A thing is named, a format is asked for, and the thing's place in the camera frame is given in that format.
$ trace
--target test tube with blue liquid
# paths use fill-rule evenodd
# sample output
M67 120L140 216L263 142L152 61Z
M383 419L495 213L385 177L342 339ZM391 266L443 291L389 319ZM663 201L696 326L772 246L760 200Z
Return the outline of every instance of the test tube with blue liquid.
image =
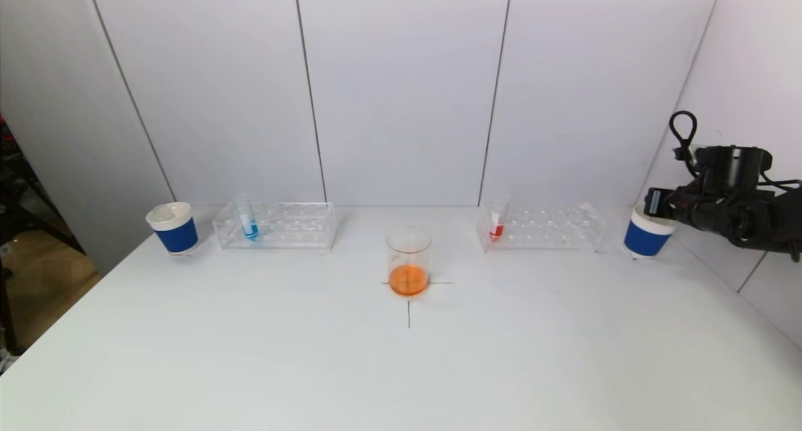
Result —
M246 239L256 242L259 239L259 226L257 226L256 217L253 215L250 200L246 195L238 194L234 197L234 205L237 206L237 215L240 217L242 231L246 235Z

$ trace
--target orange liquid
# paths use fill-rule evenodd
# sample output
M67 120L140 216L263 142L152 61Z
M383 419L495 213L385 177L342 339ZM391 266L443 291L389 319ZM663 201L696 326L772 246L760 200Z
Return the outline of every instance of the orange liquid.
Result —
M390 288L397 294L412 296L426 290L429 280L426 271L418 265L401 265L390 271Z

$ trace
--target test tube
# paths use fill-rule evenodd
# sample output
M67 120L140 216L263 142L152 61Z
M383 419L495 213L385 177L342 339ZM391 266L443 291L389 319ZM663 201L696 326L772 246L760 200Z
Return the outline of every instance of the test tube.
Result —
M509 194L499 194L490 202L490 240L493 242L498 241L501 234L504 234L504 221L507 218L509 201Z
M259 226L257 226L256 217L253 215L250 200L246 195L238 194L234 197L234 205L237 206L237 215L240 217L240 224L246 239L255 242L259 237Z
M387 233L387 284L395 293L414 296L429 285L432 238L418 226L400 226Z

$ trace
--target test tube with red liquid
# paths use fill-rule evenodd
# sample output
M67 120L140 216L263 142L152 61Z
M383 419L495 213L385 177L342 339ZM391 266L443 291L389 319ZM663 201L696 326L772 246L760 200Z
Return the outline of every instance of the test tube with red liquid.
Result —
M502 194L494 197L490 202L490 240L493 242L498 241L504 234L504 221L507 218L509 200L509 194Z

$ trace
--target wooden floor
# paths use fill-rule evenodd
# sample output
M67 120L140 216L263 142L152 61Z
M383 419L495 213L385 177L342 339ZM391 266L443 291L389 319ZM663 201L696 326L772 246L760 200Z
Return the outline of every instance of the wooden floor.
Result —
M11 249L3 257L3 266L14 271L6 287L18 344L29 348L98 283L100 274L85 255L44 231L18 234Z

